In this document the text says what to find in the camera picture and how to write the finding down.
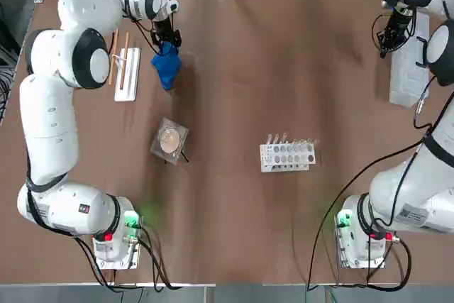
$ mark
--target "electrical wire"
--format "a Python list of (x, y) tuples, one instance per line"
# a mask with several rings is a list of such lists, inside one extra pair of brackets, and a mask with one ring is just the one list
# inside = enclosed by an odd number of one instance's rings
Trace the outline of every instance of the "electrical wire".
[(389, 245), (388, 249), (387, 249), (386, 252), (384, 253), (384, 257), (383, 257), (382, 261), (380, 262), (380, 264), (379, 264), (374, 270), (372, 270), (371, 273), (368, 273), (368, 274), (367, 274), (367, 277), (366, 277), (367, 282), (369, 282), (370, 278), (374, 277), (374, 275), (378, 272), (378, 270), (380, 270), (380, 269), (382, 268), (384, 262), (385, 262), (386, 259), (388, 258), (388, 255), (391, 253), (391, 250), (392, 250), (392, 246), (393, 246), (393, 245), (394, 245), (393, 243), (391, 243), (391, 244)]
[(153, 250), (150, 246), (147, 245), (142, 239), (138, 239), (138, 243), (144, 247), (144, 249), (148, 252), (148, 255), (150, 255), (152, 264), (156, 267), (157, 270), (157, 276), (160, 277), (164, 285), (166, 286), (167, 289), (169, 290), (179, 290), (182, 287), (174, 287), (172, 284), (170, 284), (170, 281), (168, 280), (167, 276), (162, 272), (162, 268), (159, 266), (159, 262), (157, 261), (155, 254), (153, 253)]
[(432, 130), (432, 123), (426, 123), (426, 124), (424, 124), (422, 126), (418, 126), (418, 122), (417, 121), (418, 121), (418, 116), (419, 116), (419, 114), (421, 113), (421, 110), (422, 110), (424, 99), (427, 96), (427, 90), (428, 90), (429, 86), (431, 85), (431, 83), (432, 83), (432, 81), (434, 79), (435, 79), (435, 76), (432, 76), (431, 80), (428, 81), (428, 83), (424, 87), (423, 92), (421, 93), (421, 96), (419, 97), (419, 100), (417, 102), (416, 108), (414, 109), (413, 127), (415, 129), (425, 129), (425, 128), (427, 128), (430, 131)]
[(416, 151), (413, 153), (408, 165), (405, 167), (404, 173), (402, 174), (402, 176), (400, 178), (399, 184), (397, 185), (396, 193), (394, 194), (394, 200), (392, 202), (392, 210), (391, 210), (391, 217), (389, 218), (389, 223), (386, 223), (381, 218), (374, 219), (375, 223), (380, 221), (386, 227), (390, 227), (392, 225), (392, 222), (394, 221), (394, 214), (395, 214), (395, 211), (396, 211), (397, 198), (399, 197), (400, 189), (402, 188), (402, 184), (404, 183), (406, 175), (410, 171), (411, 165), (413, 164), (414, 160), (416, 159), (416, 156), (418, 155), (418, 151), (419, 151), (419, 149), (416, 149)]
[[(436, 127), (440, 123), (441, 119), (443, 118), (446, 110), (448, 110), (448, 107), (449, 107), (449, 105), (450, 105), (450, 103), (452, 102), (453, 99), (454, 99), (454, 92), (451, 93), (451, 95), (449, 96), (448, 100), (445, 102), (443, 108), (441, 109), (441, 112), (439, 113), (435, 123), (432, 126), (432, 129), (428, 131), (429, 133), (432, 133), (436, 129)], [(327, 212), (323, 216), (322, 221), (321, 221), (320, 226), (319, 226), (319, 229), (317, 231), (316, 238), (315, 238), (315, 241), (314, 241), (314, 247), (312, 248), (311, 265), (310, 265), (310, 268), (309, 268), (309, 279), (308, 279), (308, 284), (306, 286), (306, 291), (307, 292), (316, 289), (316, 287), (310, 288), (309, 285), (310, 285), (310, 282), (311, 282), (312, 268), (313, 268), (313, 265), (314, 265), (314, 255), (315, 255), (316, 244), (317, 244), (317, 241), (319, 239), (319, 235), (320, 235), (321, 229), (323, 228), (323, 224), (324, 224), (326, 218), (328, 217), (330, 211), (332, 210), (332, 208), (334, 207), (336, 202), (339, 200), (341, 195), (344, 193), (344, 191), (346, 191), (347, 188), (349, 188), (349, 186), (357, 178), (359, 178), (359, 176), (361, 176), (362, 173), (364, 173), (367, 169), (369, 169), (373, 165), (375, 165), (375, 164), (377, 164), (377, 163), (379, 163), (379, 162), (381, 162), (381, 161), (383, 161), (383, 160), (385, 160), (387, 158), (394, 157), (395, 155), (402, 154), (402, 153), (404, 153), (404, 152), (406, 152), (408, 150), (411, 150), (412, 148), (418, 147), (422, 142), (423, 142), (423, 139), (421, 139), (420, 141), (414, 143), (413, 145), (410, 145), (409, 147), (406, 147), (404, 149), (398, 150), (397, 152), (394, 152), (392, 154), (386, 155), (386, 156), (384, 156), (382, 158), (376, 159), (375, 161), (373, 161), (372, 163), (370, 163), (369, 165), (364, 167), (356, 176), (354, 176), (354, 178), (351, 181), (349, 181), (349, 183), (347, 183), (347, 185), (344, 188), (342, 188), (342, 190), (340, 191), (338, 196), (334, 199), (333, 203), (330, 205), (330, 207), (328, 208)], [(399, 181), (396, 193), (394, 194), (394, 201), (393, 201), (393, 207), (392, 207), (392, 214), (391, 214), (390, 222), (389, 223), (385, 223), (382, 219), (378, 218), (378, 219), (374, 219), (375, 223), (377, 221), (381, 221), (382, 223), (385, 224), (385, 226), (391, 226), (392, 225), (392, 222), (394, 220), (395, 206), (396, 206), (396, 203), (397, 203), (397, 197), (399, 195), (400, 187), (402, 186), (404, 178), (405, 178), (407, 172), (409, 171), (409, 168), (410, 168), (411, 164), (413, 163), (414, 159), (416, 158), (417, 153), (418, 153), (418, 150), (416, 150), (415, 153), (412, 155), (412, 157), (411, 157), (411, 159), (409, 161), (409, 164), (406, 166), (404, 174), (402, 175), (401, 180)], [(408, 263), (407, 263), (406, 274), (405, 274), (404, 278), (402, 279), (401, 283), (397, 287), (383, 288), (383, 287), (377, 287), (375, 285), (370, 285), (369, 283), (367, 283), (367, 285), (339, 285), (339, 287), (369, 287), (371, 289), (375, 289), (375, 290), (379, 290), (379, 291), (387, 291), (387, 292), (393, 292), (393, 291), (397, 291), (397, 290), (400, 290), (401, 288), (403, 288), (407, 284), (407, 282), (409, 280), (410, 273), (411, 273), (411, 252), (409, 250), (408, 245), (405, 244), (405, 242), (402, 239), (400, 240), (400, 243), (403, 245), (403, 247), (404, 247), (404, 249), (406, 251)], [(374, 274), (374, 272), (370, 273), (370, 266), (368, 267), (367, 273), (368, 273), (368, 277), (369, 278), (371, 278), (372, 275)]]
[(115, 33), (113, 32), (112, 33), (112, 39), (111, 39), (111, 47), (109, 48), (109, 52), (108, 52), (109, 55), (111, 54), (112, 47), (114, 46), (114, 37), (115, 37)]
[[(401, 244), (404, 247), (405, 252), (406, 252), (406, 258), (407, 258), (406, 272), (405, 272), (404, 279), (399, 283), (399, 285), (397, 285), (395, 287), (379, 287), (377, 285), (369, 284), (369, 282), (367, 281), (367, 287), (369, 289), (374, 289), (374, 290), (383, 291), (383, 292), (396, 292), (396, 291), (399, 291), (400, 289), (404, 288), (405, 285), (408, 283), (410, 274), (411, 274), (411, 263), (412, 263), (411, 252), (410, 252), (408, 245), (404, 242), (403, 239), (400, 239), (399, 244)], [(369, 254), (369, 260), (370, 260), (370, 243), (369, 243), (369, 248), (368, 248), (368, 254)]]
[(14, 75), (6, 70), (0, 71), (0, 121), (4, 117), (6, 103), (8, 102), (11, 88), (13, 86)]
[(106, 278), (104, 277), (101, 269), (98, 266), (98, 263), (96, 262), (96, 258), (93, 254), (93, 251), (91, 248), (83, 241), (80, 237), (75, 236), (73, 238), (77, 245), (84, 251), (84, 254), (89, 261), (90, 268), (93, 272), (93, 276), (96, 279), (96, 281), (103, 287), (106, 287), (107, 289), (111, 290), (112, 292), (115, 293), (120, 293), (122, 290), (136, 290), (140, 289), (140, 287), (125, 287), (125, 286), (120, 286), (120, 285), (110, 285), (107, 281)]
[(312, 248), (312, 255), (311, 255), (311, 264), (310, 264), (310, 268), (309, 268), (309, 278), (308, 278), (308, 281), (307, 281), (307, 286), (306, 286), (306, 291), (312, 291), (313, 289), (315, 289), (315, 287), (313, 288), (310, 288), (310, 284), (311, 284), (311, 278), (312, 278), (312, 268), (314, 266), (314, 256), (315, 256), (315, 250), (316, 250), (316, 246), (317, 246), (317, 241), (319, 240), (319, 236), (320, 236), (320, 232), (321, 232), (321, 229), (323, 228), (323, 225), (325, 223), (325, 220), (326, 218), (328, 218), (328, 215), (330, 214), (331, 210), (333, 209), (334, 205), (336, 204), (336, 202), (339, 200), (339, 198), (342, 196), (342, 194), (351, 186), (352, 183), (354, 183), (354, 181), (356, 181), (357, 178), (359, 178), (365, 171), (367, 171), (369, 168), (371, 168), (373, 165), (376, 165), (377, 163), (379, 162), (382, 162), (383, 160), (386, 160), (386, 159), (389, 159), (389, 158), (393, 158), (394, 156), (396, 155), (399, 155), (399, 154), (402, 154), (402, 153), (405, 153), (406, 151), (408, 150), (411, 150), (415, 147), (417, 147), (418, 145), (420, 145), (422, 142), (422, 140), (419, 140), (418, 142), (416, 143), (413, 143), (412, 145), (408, 146), (408, 147), (405, 147), (401, 150), (398, 150), (396, 152), (393, 152), (391, 154), (388, 154), (388, 155), (385, 155), (385, 156), (382, 156), (381, 158), (378, 158), (374, 161), (372, 161), (371, 163), (369, 163), (367, 166), (365, 166), (361, 171), (359, 171), (359, 173), (357, 175), (355, 175), (353, 177), (353, 179), (351, 179), (346, 186), (344, 186), (344, 188), (342, 188), (342, 190), (338, 193), (338, 195), (336, 196), (336, 198), (333, 200), (333, 202), (331, 203), (330, 207), (328, 208), (328, 210), (326, 211), (325, 215), (323, 216), (322, 220), (321, 220), (321, 223), (320, 223), (320, 226), (319, 226), (319, 229), (317, 231), (317, 234), (316, 234), (316, 237), (315, 237), (315, 241), (314, 241), (314, 246)]
[(411, 15), (411, 30), (409, 31), (408, 28), (406, 29), (406, 32), (407, 32), (407, 37), (405, 38), (405, 40), (400, 43), (397, 47), (394, 47), (394, 48), (391, 48), (391, 49), (384, 49), (382, 48), (381, 46), (379, 46), (375, 40), (375, 35), (374, 35), (374, 29), (375, 29), (375, 25), (376, 23), (378, 22), (378, 20), (381, 18), (381, 17), (390, 17), (389, 14), (379, 14), (374, 22), (372, 23), (372, 41), (374, 42), (374, 45), (375, 47), (377, 48), (377, 50), (380, 52), (380, 53), (393, 53), (395, 51), (398, 51), (398, 49), (400, 49), (402, 46), (404, 46), (406, 44), (406, 42), (409, 41), (410, 37), (413, 37), (415, 32), (416, 32), (416, 14), (417, 12), (416, 11), (413, 11), (412, 15)]

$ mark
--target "cable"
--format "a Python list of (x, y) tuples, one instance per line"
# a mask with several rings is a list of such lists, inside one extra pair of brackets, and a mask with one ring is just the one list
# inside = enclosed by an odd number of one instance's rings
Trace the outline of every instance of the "cable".
[(1, 12), (0, 21), (5, 21), (5, 10), (3, 8), (2, 3), (0, 3), (0, 12)]
[(378, 158), (375, 161), (372, 161), (369, 165), (367, 165), (361, 171), (359, 171), (359, 173), (357, 175), (355, 175), (353, 177), (353, 179), (350, 180), (347, 183), (346, 186), (344, 186), (344, 188), (342, 188), (342, 190), (339, 192), (339, 194), (333, 200), (332, 204), (330, 205), (330, 207), (326, 211), (325, 215), (323, 216), (323, 218), (321, 220), (321, 223), (320, 223), (320, 226), (319, 226), (319, 229), (317, 231), (317, 234), (316, 234), (316, 237), (315, 237), (315, 241), (314, 241), (314, 247), (312, 248), (311, 265), (310, 265), (310, 268), (309, 268), (309, 279), (307, 281), (306, 291), (312, 291), (314, 289), (314, 288), (310, 288), (309, 286), (311, 284), (311, 278), (312, 278), (312, 267), (314, 266), (315, 249), (316, 249), (316, 246), (317, 246), (317, 241), (319, 240), (321, 229), (323, 228), (323, 224), (325, 223), (326, 218), (328, 218), (329, 213), (331, 212), (331, 210), (333, 209), (334, 205), (339, 200), (341, 195), (347, 190), (347, 188), (349, 188), (349, 186), (351, 186), (352, 183), (354, 183), (354, 181), (356, 181), (357, 178), (359, 178), (366, 170), (371, 168), (373, 165), (376, 165), (377, 163), (382, 162), (383, 160), (386, 160), (386, 159), (389, 159), (389, 158), (393, 158), (396, 155), (405, 153), (406, 151), (411, 150), (411, 149), (417, 147), (418, 145), (420, 145), (421, 142), (422, 142), (422, 140), (419, 140), (418, 142), (413, 143), (412, 145), (410, 145), (408, 147), (405, 147), (405, 148), (403, 148), (401, 150), (398, 150), (397, 152), (393, 152), (393, 153), (388, 154), (386, 156), (382, 156), (381, 158)]
[(378, 291), (384, 291), (384, 292), (396, 292), (396, 291), (399, 291), (400, 289), (404, 288), (405, 285), (408, 283), (410, 274), (411, 274), (411, 252), (410, 252), (408, 245), (404, 242), (403, 239), (400, 239), (399, 243), (404, 247), (405, 252), (406, 252), (406, 259), (407, 259), (406, 272), (405, 272), (404, 279), (396, 287), (378, 287), (377, 285), (372, 285), (372, 284), (368, 283), (367, 284), (368, 288), (378, 290)]
[(161, 267), (159, 266), (159, 263), (157, 262), (156, 260), (156, 257), (151, 249), (150, 246), (148, 246), (144, 241), (142, 241), (141, 239), (138, 239), (138, 243), (141, 244), (144, 249), (146, 249), (146, 251), (148, 252), (148, 255), (150, 255), (151, 257), (151, 260), (153, 262), (153, 264), (156, 266), (156, 269), (157, 269), (157, 275), (158, 277), (161, 278), (162, 282), (165, 284), (166, 288), (169, 289), (169, 290), (179, 290), (181, 289), (182, 287), (174, 287), (172, 284), (170, 284), (169, 280), (167, 279), (167, 277), (162, 273), (162, 269)]
[(393, 246), (393, 243), (391, 243), (391, 245), (389, 245), (388, 249), (386, 250), (386, 253), (384, 254), (383, 260), (380, 262), (380, 264), (374, 270), (372, 270), (372, 272), (370, 274), (367, 275), (367, 277), (366, 277), (367, 282), (369, 282), (370, 278), (374, 277), (374, 275), (377, 273), (377, 271), (382, 268), (384, 262), (388, 258), (388, 255), (391, 253), (392, 246)]
[(400, 178), (399, 184), (397, 185), (396, 193), (394, 195), (394, 201), (392, 202), (392, 210), (391, 210), (391, 218), (389, 218), (389, 223), (385, 223), (383, 219), (381, 218), (376, 218), (374, 219), (374, 223), (376, 224), (378, 221), (381, 221), (383, 225), (390, 227), (392, 225), (392, 222), (394, 220), (394, 213), (396, 211), (396, 203), (397, 203), (397, 197), (399, 196), (400, 189), (402, 187), (402, 184), (404, 183), (405, 177), (407, 173), (410, 170), (411, 164), (413, 164), (414, 159), (416, 159), (416, 156), (418, 155), (419, 148), (416, 149), (416, 151), (413, 153), (409, 164), (405, 167), (404, 174), (402, 174), (402, 177)]
[(377, 42), (375, 41), (375, 35), (374, 35), (374, 28), (375, 28), (375, 24), (377, 23), (377, 21), (381, 18), (381, 17), (390, 17), (390, 15), (387, 15), (387, 14), (379, 14), (374, 22), (372, 23), (372, 41), (374, 42), (374, 45), (375, 47), (377, 48), (377, 50), (380, 52), (380, 53), (393, 53), (395, 51), (398, 51), (398, 49), (400, 49), (402, 46), (404, 46), (406, 44), (406, 42), (409, 41), (410, 37), (413, 37), (415, 32), (416, 32), (416, 14), (417, 12), (416, 11), (413, 11), (412, 15), (411, 15), (411, 31), (408, 31), (408, 28), (406, 29), (406, 32), (407, 32), (407, 37), (405, 37), (405, 40), (399, 44), (397, 47), (393, 47), (391, 49), (384, 49), (382, 46), (379, 46), (377, 44)]
[(334, 296), (334, 292), (333, 290), (328, 290), (330, 295), (331, 295), (331, 298), (333, 299), (333, 302), (334, 303), (338, 303), (338, 300), (336, 299), (336, 296)]
[(115, 37), (115, 33), (113, 32), (112, 39), (111, 39), (111, 47), (109, 48), (109, 52), (108, 52), (109, 55), (111, 54), (112, 47), (114, 46), (114, 37)]
[(107, 289), (111, 290), (112, 292), (115, 293), (120, 293), (123, 291), (120, 290), (136, 290), (140, 289), (140, 287), (124, 287), (124, 286), (119, 286), (119, 285), (109, 285), (106, 281), (106, 278), (104, 277), (101, 269), (98, 266), (98, 263), (96, 262), (96, 258), (93, 254), (93, 251), (91, 248), (83, 241), (81, 238), (75, 236), (74, 240), (76, 243), (79, 245), (79, 247), (84, 251), (84, 254), (89, 261), (90, 268), (93, 272), (93, 276), (95, 277), (96, 281), (103, 287), (106, 287)]
[(424, 87), (424, 90), (423, 92), (421, 93), (421, 96), (419, 97), (419, 100), (418, 100), (418, 104), (416, 105), (416, 108), (414, 109), (414, 116), (413, 116), (413, 127), (415, 129), (424, 129), (424, 128), (427, 128), (428, 130), (432, 130), (432, 123), (426, 123), (422, 126), (418, 126), (417, 124), (417, 120), (418, 120), (418, 116), (419, 114), (421, 113), (421, 110), (422, 110), (422, 106), (424, 104), (424, 99), (426, 98), (426, 95), (427, 95), (427, 90), (429, 88), (429, 86), (431, 85), (432, 81), (435, 79), (435, 76), (432, 76), (431, 80), (428, 81), (428, 83), (426, 84), (426, 86)]

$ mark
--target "black cable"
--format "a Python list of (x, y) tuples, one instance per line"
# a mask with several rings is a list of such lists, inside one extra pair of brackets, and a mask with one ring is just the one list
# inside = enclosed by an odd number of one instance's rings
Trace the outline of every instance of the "black cable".
[[(150, 245), (150, 249), (153, 253), (153, 245), (151, 243), (151, 238), (150, 238), (150, 235), (148, 234), (148, 231), (145, 229), (145, 228), (141, 228), (141, 230), (145, 233), (145, 236), (147, 237), (147, 240), (148, 240), (148, 245)], [(151, 268), (152, 268), (152, 272), (153, 272), (153, 287), (155, 289), (156, 292), (161, 292), (163, 287), (161, 287), (160, 289), (157, 288), (157, 280), (159, 280), (159, 278), (157, 277), (156, 275), (156, 267), (155, 267), (155, 264), (152, 262), (151, 263)]]
[(399, 243), (404, 247), (405, 252), (406, 252), (406, 259), (407, 259), (406, 272), (405, 272), (404, 279), (396, 287), (378, 287), (377, 285), (367, 284), (367, 287), (369, 289), (374, 289), (374, 290), (384, 291), (384, 292), (396, 292), (396, 291), (399, 291), (400, 289), (403, 289), (405, 287), (405, 285), (408, 283), (410, 274), (411, 274), (411, 252), (410, 252), (408, 245), (404, 242), (403, 239), (400, 239)]
[(153, 251), (151, 250), (151, 247), (148, 246), (147, 243), (145, 243), (141, 239), (139, 239), (138, 242), (139, 242), (139, 244), (141, 244), (144, 247), (144, 249), (146, 249), (146, 251), (150, 255), (153, 264), (157, 268), (157, 274), (161, 278), (162, 282), (165, 284), (166, 288), (169, 289), (169, 290), (179, 290), (179, 289), (181, 289), (182, 287), (174, 287), (172, 284), (170, 284), (170, 282), (167, 279), (167, 277), (162, 273), (162, 269), (159, 266), (159, 263), (157, 262), (156, 257), (153, 254)]
[(411, 156), (411, 159), (409, 161), (409, 164), (405, 167), (404, 174), (402, 174), (402, 177), (400, 178), (399, 184), (397, 185), (396, 193), (394, 194), (394, 201), (392, 202), (392, 209), (391, 209), (391, 218), (389, 218), (389, 223), (385, 223), (383, 219), (381, 218), (376, 218), (374, 219), (374, 222), (377, 223), (380, 221), (383, 225), (390, 227), (392, 225), (392, 222), (394, 221), (394, 214), (396, 211), (396, 204), (397, 204), (397, 198), (399, 196), (400, 189), (402, 187), (402, 184), (404, 183), (405, 177), (407, 173), (410, 170), (411, 165), (414, 162), (414, 159), (416, 159), (416, 156), (418, 155), (418, 150), (416, 150), (413, 155)]
[(435, 79), (435, 76), (432, 76), (431, 80), (428, 81), (428, 83), (426, 84), (426, 86), (424, 87), (424, 90), (421, 94), (421, 96), (419, 97), (419, 100), (418, 100), (418, 104), (416, 105), (416, 108), (414, 109), (414, 116), (413, 116), (413, 127), (415, 129), (429, 129), (430, 131), (432, 130), (432, 123), (426, 123), (422, 126), (418, 126), (418, 110), (419, 110), (419, 102), (421, 100), (423, 100), (425, 97), (426, 97), (426, 92), (427, 92), (427, 89), (429, 88), (429, 86), (431, 85), (432, 81)]
[(374, 270), (372, 270), (371, 273), (369, 273), (367, 275), (367, 277), (366, 277), (367, 282), (369, 282), (370, 278), (372, 278), (375, 275), (375, 273), (377, 273), (377, 271), (382, 268), (384, 262), (388, 258), (388, 255), (391, 253), (393, 245), (394, 245), (393, 243), (391, 243), (391, 245), (389, 245), (388, 249), (386, 250), (386, 253), (384, 254), (384, 257), (383, 257), (382, 261), (380, 262), (380, 264)]
[(112, 39), (111, 39), (111, 47), (109, 48), (109, 52), (108, 52), (109, 55), (111, 54), (112, 47), (114, 46), (114, 37), (115, 37), (115, 33), (113, 32)]
[(411, 31), (408, 31), (408, 28), (406, 29), (406, 32), (407, 32), (407, 37), (405, 38), (405, 40), (399, 44), (397, 47), (394, 47), (392, 49), (384, 49), (382, 48), (381, 46), (379, 46), (377, 44), (377, 42), (375, 41), (375, 35), (374, 35), (374, 28), (375, 28), (375, 25), (377, 23), (377, 21), (381, 18), (381, 17), (389, 17), (390, 15), (387, 15), (387, 14), (379, 14), (374, 22), (372, 23), (372, 41), (374, 42), (374, 45), (375, 47), (377, 48), (377, 50), (380, 52), (380, 53), (393, 53), (393, 52), (396, 52), (398, 51), (398, 49), (400, 49), (402, 46), (404, 46), (406, 44), (406, 42), (409, 41), (410, 37), (413, 37), (415, 32), (416, 32), (416, 14), (417, 12), (416, 11), (413, 11), (412, 15), (411, 15)]
[(1, 12), (0, 21), (5, 21), (5, 10), (4, 10), (3, 5), (1, 3), (0, 3), (0, 12)]
[(98, 266), (98, 263), (96, 262), (96, 257), (93, 254), (93, 251), (91, 248), (79, 237), (74, 237), (74, 240), (76, 243), (79, 245), (79, 247), (84, 251), (85, 256), (87, 257), (87, 260), (90, 263), (90, 268), (92, 269), (93, 276), (95, 277), (96, 281), (103, 287), (106, 287), (107, 289), (111, 290), (112, 292), (115, 293), (120, 293), (123, 291), (120, 290), (136, 290), (140, 289), (140, 287), (124, 287), (120, 285), (109, 285), (106, 281), (106, 278), (104, 277), (101, 269)]
[(420, 145), (422, 142), (422, 140), (419, 140), (418, 142), (416, 143), (413, 143), (412, 145), (408, 146), (408, 147), (405, 147), (401, 150), (398, 150), (396, 152), (393, 152), (391, 154), (388, 154), (386, 156), (382, 156), (381, 158), (378, 158), (376, 159), (375, 161), (372, 161), (369, 165), (367, 165), (366, 167), (364, 167), (361, 171), (359, 171), (359, 173), (357, 175), (355, 175), (353, 177), (352, 180), (350, 180), (346, 186), (344, 186), (344, 188), (342, 188), (342, 190), (339, 192), (339, 194), (336, 196), (336, 198), (333, 200), (332, 204), (330, 205), (330, 207), (328, 208), (328, 210), (326, 211), (325, 215), (323, 216), (322, 220), (321, 220), (321, 223), (320, 223), (320, 226), (319, 226), (319, 229), (317, 231), (317, 234), (316, 234), (316, 237), (315, 237), (315, 241), (314, 241), (314, 247), (312, 248), (312, 256), (311, 256), (311, 265), (310, 265), (310, 268), (309, 268), (309, 278), (308, 278), (308, 281), (307, 281), (307, 286), (306, 286), (306, 291), (312, 291), (313, 288), (310, 288), (310, 284), (311, 284), (311, 277), (312, 277), (312, 267), (314, 266), (314, 256), (315, 256), (315, 249), (316, 249), (316, 246), (317, 246), (317, 241), (319, 240), (319, 236), (320, 236), (320, 232), (321, 232), (321, 229), (323, 228), (323, 224), (325, 223), (325, 220), (326, 218), (328, 218), (328, 215), (329, 213), (331, 212), (331, 210), (333, 209), (334, 205), (336, 204), (336, 202), (339, 200), (339, 198), (341, 197), (341, 195), (347, 190), (347, 188), (349, 188), (349, 186), (351, 186), (352, 183), (354, 183), (354, 181), (356, 181), (357, 178), (359, 178), (366, 170), (368, 170), (369, 168), (371, 168), (373, 165), (376, 165), (377, 163), (379, 162), (382, 162), (383, 160), (386, 160), (386, 159), (389, 159), (389, 158), (392, 158), (396, 155), (399, 155), (399, 154), (402, 154), (402, 153), (405, 153), (406, 151), (408, 150), (411, 150), (415, 147), (417, 147), (418, 145)]

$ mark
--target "brown table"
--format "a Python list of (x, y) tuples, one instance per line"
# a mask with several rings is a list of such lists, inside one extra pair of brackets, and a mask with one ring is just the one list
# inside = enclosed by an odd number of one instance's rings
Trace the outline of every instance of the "brown table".
[[(143, 49), (137, 100), (114, 102), (114, 86), (75, 93), (80, 159), (70, 177), (124, 195), (142, 211), (155, 207), (152, 223), (171, 282), (301, 283), (298, 269), (307, 276), (315, 231), (340, 188), (370, 161), (421, 137), (411, 125), (413, 111), (387, 101), (389, 59), (379, 59), (370, 37), (380, 0), (179, 2), (183, 67), (174, 91), (160, 87), (151, 50), (124, 20), (119, 45), (130, 31), (131, 46)], [(57, 0), (45, 0), (31, 30), (59, 23)], [(25, 74), (22, 59), (0, 127), (0, 283), (93, 282), (73, 241), (16, 210), (26, 173), (18, 102)], [(431, 89), (421, 121), (435, 118), (448, 92)], [(189, 163), (173, 167), (150, 154), (163, 116), (190, 129)], [(283, 132), (317, 141), (317, 165), (309, 172), (260, 173), (259, 144)], [(366, 192), (378, 170), (403, 159), (378, 165), (349, 194)], [(333, 261), (330, 226), (325, 239)], [(413, 253), (411, 282), (454, 282), (453, 237), (401, 236)], [(395, 261), (388, 263), (376, 282), (399, 281)], [(149, 259), (118, 277), (150, 282)], [(361, 271), (340, 274), (343, 282), (362, 278)], [(314, 282), (334, 282), (323, 243)]]

